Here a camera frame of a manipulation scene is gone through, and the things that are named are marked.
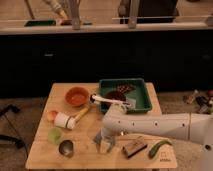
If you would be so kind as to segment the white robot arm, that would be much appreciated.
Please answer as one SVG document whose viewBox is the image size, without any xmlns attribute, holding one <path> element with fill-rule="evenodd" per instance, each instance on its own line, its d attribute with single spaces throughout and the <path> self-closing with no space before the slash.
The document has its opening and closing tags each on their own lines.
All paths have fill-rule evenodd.
<svg viewBox="0 0 213 171">
<path fill-rule="evenodd" d="M 202 145 L 199 171 L 213 171 L 213 115 L 196 113 L 133 115 L 112 105 L 102 119 L 101 137 L 114 141 L 120 132 L 188 140 Z"/>
</svg>

